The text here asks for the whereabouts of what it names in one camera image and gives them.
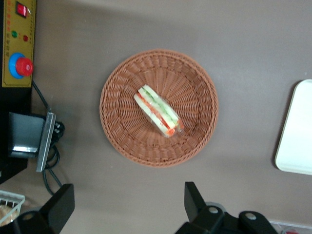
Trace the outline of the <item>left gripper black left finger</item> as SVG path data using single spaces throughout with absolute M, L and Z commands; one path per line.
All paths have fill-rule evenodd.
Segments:
M 15 234 L 59 234 L 75 209 L 74 185 L 64 184 L 39 210 L 13 222 Z

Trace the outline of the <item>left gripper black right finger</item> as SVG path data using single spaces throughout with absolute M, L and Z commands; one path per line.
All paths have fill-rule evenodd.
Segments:
M 238 219 L 220 205 L 207 205 L 194 182 L 185 182 L 184 207 L 189 221 L 177 234 L 239 234 Z

